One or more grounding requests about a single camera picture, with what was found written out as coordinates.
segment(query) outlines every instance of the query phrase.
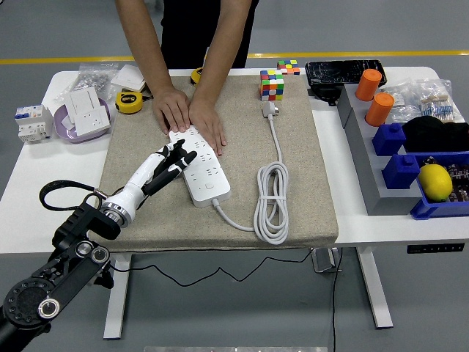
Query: yellow tape measure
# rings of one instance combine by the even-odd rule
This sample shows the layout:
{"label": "yellow tape measure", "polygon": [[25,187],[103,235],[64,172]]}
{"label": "yellow tape measure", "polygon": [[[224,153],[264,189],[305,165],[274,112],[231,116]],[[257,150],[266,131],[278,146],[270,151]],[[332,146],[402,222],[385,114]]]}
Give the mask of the yellow tape measure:
{"label": "yellow tape measure", "polygon": [[194,71],[192,71],[192,74],[191,74],[191,83],[196,86],[199,81],[200,81],[200,76],[202,76],[202,70],[203,68],[200,67]]}
{"label": "yellow tape measure", "polygon": [[144,107],[144,101],[152,99],[144,97],[140,92],[121,92],[116,96],[116,109],[123,114],[135,114]]}

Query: white power cable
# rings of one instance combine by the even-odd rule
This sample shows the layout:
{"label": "white power cable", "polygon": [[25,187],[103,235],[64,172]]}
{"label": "white power cable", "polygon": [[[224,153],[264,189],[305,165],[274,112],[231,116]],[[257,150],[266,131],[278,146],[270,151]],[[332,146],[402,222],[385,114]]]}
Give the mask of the white power cable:
{"label": "white power cable", "polygon": [[[288,169],[282,163],[280,144],[278,143],[275,128],[273,126],[273,114],[267,115],[275,142],[278,161],[261,167],[257,172],[257,185],[259,187],[259,198],[254,212],[254,227],[244,227],[232,221],[221,209],[217,199],[212,201],[215,209],[221,217],[233,227],[247,232],[255,232],[257,237],[270,244],[282,244],[288,236],[289,217],[287,210]],[[269,194],[270,178],[273,176],[272,192]],[[278,214],[278,224],[272,221]]]}

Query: beige felt mat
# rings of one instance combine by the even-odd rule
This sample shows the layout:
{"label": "beige felt mat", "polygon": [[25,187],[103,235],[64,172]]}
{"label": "beige felt mat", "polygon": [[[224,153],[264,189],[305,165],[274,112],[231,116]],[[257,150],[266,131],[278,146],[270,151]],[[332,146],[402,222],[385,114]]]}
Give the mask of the beige felt mat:
{"label": "beige felt mat", "polygon": [[[173,82],[192,96],[189,78],[174,77]],[[217,104],[228,141],[220,163],[232,187],[230,199],[221,207],[247,227],[253,226],[257,170],[277,160],[258,89],[259,76],[229,76]],[[283,247],[331,244],[339,230],[303,77],[285,77],[284,99],[276,105],[280,114],[274,123],[290,176],[289,237]],[[149,154],[168,142],[152,114],[151,101],[137,114],[118,114],[100,189],[110,194],[123,186]],[[277,248],[253,232],[229,226],[211,206],[196,208],[182,175],[150,197],[115,241],[91,237],[113,251]]]}

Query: yellow floor line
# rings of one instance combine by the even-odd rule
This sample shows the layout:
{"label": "yellow floor line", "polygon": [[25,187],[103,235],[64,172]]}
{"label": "yellow floor line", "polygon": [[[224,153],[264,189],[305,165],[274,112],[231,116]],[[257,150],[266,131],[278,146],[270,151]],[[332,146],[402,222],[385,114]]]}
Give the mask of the yellow floor line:
{"label": "yellow floor line", "polygon": [[[464,56],[469,50],[422,50],[422,51],[311,51],[292,53],[248,54],[249,59],[284,59],[306,57],[382,57],[382,56]],[[133,61],[133,56],[46,57],[37,59],[0,59],[0,65],[66,64],[76,62]]]}

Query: person's arm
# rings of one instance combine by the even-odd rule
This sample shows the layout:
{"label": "person's arm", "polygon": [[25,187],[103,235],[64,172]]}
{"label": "person's arm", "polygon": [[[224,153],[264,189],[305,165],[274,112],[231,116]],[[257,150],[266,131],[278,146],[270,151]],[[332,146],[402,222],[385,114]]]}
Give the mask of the person's arm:
{"label": "person's arm", "polygon": [[161,130],[177,132],[189,128],[188,99],[176,90],[161,53],[155,27],[144,0],[116,0],[116,8],[130,51],[152,92],[153,110]]}
{"label": "person's arm", "polygon": [[251,0],[221,0],[215,36],[189,106],[191,122],[219,155],[226,139],[215,103],[240,47],[250,5]]}

